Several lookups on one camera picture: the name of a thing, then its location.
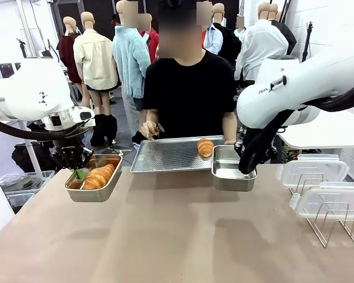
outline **light blue shirt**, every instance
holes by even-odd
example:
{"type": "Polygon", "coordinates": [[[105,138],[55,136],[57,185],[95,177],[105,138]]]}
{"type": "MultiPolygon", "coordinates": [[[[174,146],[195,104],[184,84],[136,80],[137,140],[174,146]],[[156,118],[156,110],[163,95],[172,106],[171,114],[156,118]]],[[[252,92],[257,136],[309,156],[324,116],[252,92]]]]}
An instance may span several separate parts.
{"type": "Polygon", "coordinates": [[[113,55],[122,87],[127,95],[143,98],[146,71],[151,64],[147,44],[136,28],[115,27],[113,55]]]}
{"type": "Polygon", "coordinates": [[[221,31],[215,28],[214,25],[210,25],[207,28],[203,47],[209,52],[218,55],[219,51],[222,49],[222,44],[223,35],[221,31]]]}

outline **perforated baking tray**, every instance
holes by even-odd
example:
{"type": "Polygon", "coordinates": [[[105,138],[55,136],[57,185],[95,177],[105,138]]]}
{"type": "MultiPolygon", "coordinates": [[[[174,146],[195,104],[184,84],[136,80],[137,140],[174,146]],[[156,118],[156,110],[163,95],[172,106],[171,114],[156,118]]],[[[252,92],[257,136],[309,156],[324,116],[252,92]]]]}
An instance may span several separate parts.
{"type": "MultiPolygon", "coordinates": [[[[132,173],[211,170],[211,158],[198,154],[196,144],[203,137],[144,140],[131,166],[132,173]]],[[[214,145],[224,144],[224,136],[206,136],[214,145]]]]}

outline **gray pants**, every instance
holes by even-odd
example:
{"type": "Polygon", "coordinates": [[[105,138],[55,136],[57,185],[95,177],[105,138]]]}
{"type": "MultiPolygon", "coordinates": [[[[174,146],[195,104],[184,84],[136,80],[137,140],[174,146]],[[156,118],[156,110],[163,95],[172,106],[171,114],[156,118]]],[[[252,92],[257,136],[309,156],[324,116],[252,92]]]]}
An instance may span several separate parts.
{"type": "Polygon", "coordinates": [[[139,129],[139,112],[136,111],[136,106],[134,99],[131,96],[128,96],[122,86],[122,99],[124,105],[124,111],[126,112],[127,122],[132,136],[136,134],[139,129]]]}

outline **black jacket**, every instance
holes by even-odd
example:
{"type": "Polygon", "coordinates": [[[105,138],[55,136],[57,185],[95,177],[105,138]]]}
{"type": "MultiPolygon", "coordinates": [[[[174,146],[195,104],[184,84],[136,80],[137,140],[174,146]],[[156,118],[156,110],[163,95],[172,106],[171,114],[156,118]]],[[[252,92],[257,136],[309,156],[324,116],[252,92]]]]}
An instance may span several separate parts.
{"type": "Polygon", "coordinates": [[[280,30],[283,36],[289,42],[289,47],[287,49],[287,55],[290,55],[296,45],[296,39],[290,29],[282,22],[277,22],[275,19],[271,21],[271,24],[280,30]]]}
{"type": "Polygon", "coordinates": [[[223,35],[223,44],[218,55],[226,59],[231,65],[235,64],[237,56],[241,51],[241,41],[231,29],[223,27],[217,22],[214,23],[214,26],[220,30],[223,35]]]}

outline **white table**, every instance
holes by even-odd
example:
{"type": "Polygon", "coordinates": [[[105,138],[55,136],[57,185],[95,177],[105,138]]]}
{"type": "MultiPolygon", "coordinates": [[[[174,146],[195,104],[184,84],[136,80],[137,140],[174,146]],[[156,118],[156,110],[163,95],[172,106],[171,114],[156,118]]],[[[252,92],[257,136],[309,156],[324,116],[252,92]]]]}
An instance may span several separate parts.
{"type": "Polygon", "coordinates": [[[342,148],[354,147],[354,114],[321,111],[312,122],[288,126],[279,136],[294,149],[335,149],[338,154],[342,148]]]}

